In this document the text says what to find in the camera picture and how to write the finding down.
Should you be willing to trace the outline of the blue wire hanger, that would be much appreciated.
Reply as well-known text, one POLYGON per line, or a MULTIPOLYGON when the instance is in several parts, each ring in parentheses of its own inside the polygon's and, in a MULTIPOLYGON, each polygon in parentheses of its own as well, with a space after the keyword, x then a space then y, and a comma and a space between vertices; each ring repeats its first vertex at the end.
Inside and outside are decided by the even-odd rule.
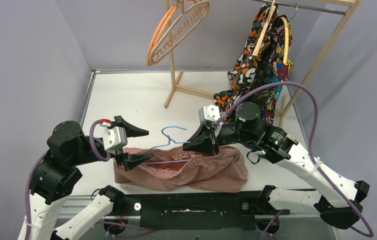
MULTIPOLYGON (((138 152, 137 154, 139 154, 139 155, 140 154, 146 154, 146 153, 149 153, 153 149, 158 149, 158 148, 161 148, 161 147, 167 147, 167 146, 170 146, 171 144, 176 144, 176 145, 181 144, 182 145, 182 144, 189 143, 188 141, 176 141, 169 134, 165 133, 165 130, 167 130, 167 129, 179 129, 179 130, 183 130, 183 131, 187 130, 187 128, 184 128, 184 127, 178 126, 178 125, 165 126, 161 129, 161 134, 166 137, 167 143, 152 146, 148 149, 145 149, 145 150, 138 152)), ((146 164, 147 165, 159 165, 159 164, 171 164, 171 163, 186 163, 188 161, 189 161, 188 159, 182 159, 182 160, 168 160, 168 161, 161 161, 161 162, 148 162, 146 164)))

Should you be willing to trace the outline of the pink shorts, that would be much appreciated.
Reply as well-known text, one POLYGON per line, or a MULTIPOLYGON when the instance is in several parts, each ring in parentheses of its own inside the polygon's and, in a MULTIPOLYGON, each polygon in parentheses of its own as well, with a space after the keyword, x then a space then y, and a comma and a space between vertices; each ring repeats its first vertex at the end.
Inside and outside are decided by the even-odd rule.
POLYGON ((118 184, 169 192, 187 186, 201 191, 238 193, 248 181, 248 169, 239 149, 224 145, 213 155, 184 151, 181 146, 153 149, 153 158, 132 170, 113 164, 118 184))

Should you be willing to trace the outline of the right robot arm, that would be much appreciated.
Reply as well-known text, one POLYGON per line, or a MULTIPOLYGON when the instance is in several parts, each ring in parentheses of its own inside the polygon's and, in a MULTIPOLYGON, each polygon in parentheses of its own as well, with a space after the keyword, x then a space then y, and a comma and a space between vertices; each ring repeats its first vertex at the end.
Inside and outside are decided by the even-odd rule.
POLYGON ((199 110, 200 126, 183 144, 184 151, 217 154, 220 146, 241 144, 259 159, 282 167, 311 186, 311 190, 288 190, 266 185, 257 205, 260 211, 273 214, 280 210, 319 216, 332 227, 346 230, 359 221, 361 202, 370 186, 365 181, 347 179, 317 158, 280 127, 260 118, 260 107, 241 103, 235 121, 215 124, 219 110, 214 105, 199 110))

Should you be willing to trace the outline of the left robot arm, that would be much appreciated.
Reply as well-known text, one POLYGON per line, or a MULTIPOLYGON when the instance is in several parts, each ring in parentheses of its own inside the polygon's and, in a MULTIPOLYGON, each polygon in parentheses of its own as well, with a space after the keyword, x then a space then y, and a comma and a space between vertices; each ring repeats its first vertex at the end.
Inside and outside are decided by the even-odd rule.
POLYGON ((84 134, 73 120, 59 123, 47 140, 48 150, 33 166, 25 190, 25 217, 19 233, 21 240, 78 240, 109 214, 129 210, 124 193, 108 185, 74 217, 56 226, 61 208, 82 178, 80 165, 115 159, 126 171, 150 159, 151 154, 130 154, 123 151, 128 138, 147 136, 121 116, 93 123, 101 128, 101 138, 84 134))

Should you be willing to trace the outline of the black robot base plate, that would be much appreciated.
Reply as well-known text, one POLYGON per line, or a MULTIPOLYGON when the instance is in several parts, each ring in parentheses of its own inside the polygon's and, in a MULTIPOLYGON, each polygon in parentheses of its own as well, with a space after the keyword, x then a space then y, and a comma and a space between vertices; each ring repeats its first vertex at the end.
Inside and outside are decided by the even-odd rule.
POLYGON ((138 217, 142 228, 153 230, 254 231, 261 216, 278 211, 261 201, 261 191, 239 193, 126 194, 108 217, 138 217))

